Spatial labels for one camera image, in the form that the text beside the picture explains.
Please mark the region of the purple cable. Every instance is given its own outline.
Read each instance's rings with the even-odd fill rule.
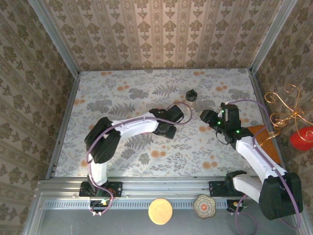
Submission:
[[[255,232],[253,233],[253,235],[255,235],[255,234],[256,234],[256,231],[258,230],[258,223],[256,222],[255,218],[254,218],[251,214],[249,214],[249,213],[247,213],[247,212],[239,212],[239,207],[240,207],[242,201],[243,201],[245,198],[246,198],[246,195],[242,196],[242,198],[239,200],[239,203],[237,204],[237,208],[236,208],[236,212],[235,212],[235,223],[236,223],[236,227],[237,227],[237,229],[238,229],[240,235],[243,235],[243,232],[241,231],[241,229],[240,229],[240,227],[239,227],[239,224],[238,224],[238,214],[239,214],[239,213],[240,213],[240,214],[245,214],[245,215],[249,216],[249,217],[253,220],[253,222],[254,222],[254,225],[255,225]]]
[[[192,110],[191,110],[191,107],[190,107],[188,104],[185,104],[185,103],[183,103],[183,102],[175,102],[175,103],[171,104],[170,106],[168,106],[167,109],[171,108],[171,107],[172,107],[173,105],[175,105],[175,104],[183,104],[183,105],[187,106],[188,109],[190,110],[190,117],[189,117],[189,119],[188,119],[186,122],[177,123],[177,122],[172,122],[172,121],[168,121],[168,120],[165,120],[165,119],[162,119],[162,118],[157,118],[157,117],[139,117],[139,118],[134,118],[134,119],[131,119],[131,120],[128,120],[128,121],[121,122],[121,123],[119,123],[119,124],[116,124],[116,125],[114,125],[114,126],[109,127],[107,130],[105,130],[104,132],[102,132],[101,135],[98,136],[98,138],[92,143],[92,145],[90,146],[89,150],[87,151],[86,162],[87,162],[88,164],[90,164],[90,163],[93,161],[93,159],[91,159],[90,161],[88,161],[88,157],[89,157],[89,154],[90,154],[90,152],[92,151],[92,149],[95,147],[95,145],[98,143],[98,141],[99,141],[106,133],[108,133],[110,130],[112,130],[112,129],[116,128],[116,127],[119,127],[119,126],[122,126],[122,125],[125,125],[125,124],[128,124],[128,123],[131,123],[131,122],[134,122],[134,121],[139,121],[139,120],[157,120],[157,121],[167,122],[167,123],[172,124],[172,125],[185,125],[185,124],[187,124],[188,122],[190,122],[190,120],[192,119]],[[104,214],[104,213],[112,206],[112,204],[113,204],[113,200],[114,200],[113,194],[112,194],[108,189],[106,189],[106,188],[104,188],[104,187],[101,187],[100,185],[98,185],[98,184],[93,180],[93,177],[92,177],[92,174],[91,174],[91,165],[89,165],[89,171],[90,171],[89,176],[90,176],[90,181],[91,181],[91,183],[92,183],[95,187],[97,187],[97,188],[99,188],[99,189],[101,189],[101,190],[107,192],[107,193],[110,195],[110,204],[109,204],[108,207],[102,212],[102,214]]]
[[[264,111],[266,112],[267,114],[267,117],[269,118],[269,114],[268,114],[268,111],[266,109],[266,107],[259,103],[258,101],[255,101],[255,100],[252,100],[252,99],[240,99],[240,100],[236,100],[236,101],[232,101],[230,102],[229,104],[234,104],[234,103],[237,103],[237,102],[244,102],[244,101],[248,101],[248,102],[253,102],[253,103],[256,103],[258,104],[260,107],[262,107],[264,109]],[[255,149],[256,151],[261,155],[261,157],[274,169],[274,171],[276,172],[276,174],[278,175],[279,179],[282,181],[290,199],[291,199],[291,202],[292,202],[292,205],[294,207],[294,210],[295,210],[295,213],[296,213],[296,216],[297,216],[297,226],[296,227],[293,227],[292,225],[290,225],[287,221],[285,221],[284,219],[280,218],[281,221],[287,225],[290,229],[292,230],[299,230],[300,229],[300,226],[301,226],[301,217],[300,217],[300,212],[299,212],[299,208],[297,206],[297,203],[293,197],[293,194],[290,190],[290,188],[288,187],[287,183],[285,182],[283,176],[280,174],[280,172],[275,168],[275,166],[270,162],[270,160],[268,160],[264,154],[260,151],[259,147],[257,147],[256,145],[256,137],[258,134],[260,134],[262,131],[265,130],[266,127],[263,127],[261,130],[259,130],[254,136],[253,136],[253,139],[252,139],[252,142],[253,142],[253,146],[255,146]]]

